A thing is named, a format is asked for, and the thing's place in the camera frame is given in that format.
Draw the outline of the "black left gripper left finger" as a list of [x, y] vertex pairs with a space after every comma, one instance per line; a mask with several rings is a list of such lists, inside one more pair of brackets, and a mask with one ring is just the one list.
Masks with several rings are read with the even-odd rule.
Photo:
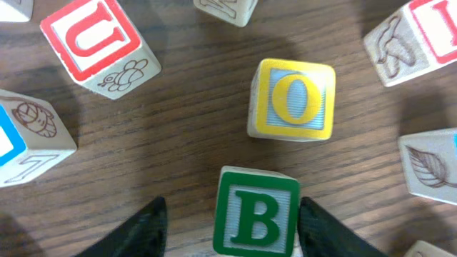
[[166, 201], [158, 196], [76, 257], [164, 257], [167, 228]]

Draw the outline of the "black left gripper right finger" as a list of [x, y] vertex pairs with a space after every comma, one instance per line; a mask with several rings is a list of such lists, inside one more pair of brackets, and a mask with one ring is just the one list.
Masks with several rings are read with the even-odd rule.
[[301, 199], [298, 239], [305, 257], [386, 257], [309, 197]]

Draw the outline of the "green B block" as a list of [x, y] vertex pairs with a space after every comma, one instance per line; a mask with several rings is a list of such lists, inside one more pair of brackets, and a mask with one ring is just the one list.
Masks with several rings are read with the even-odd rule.
[[223, 166], [213, 248], [225, 256], [291, 256], [300, 183], [282, 173]]

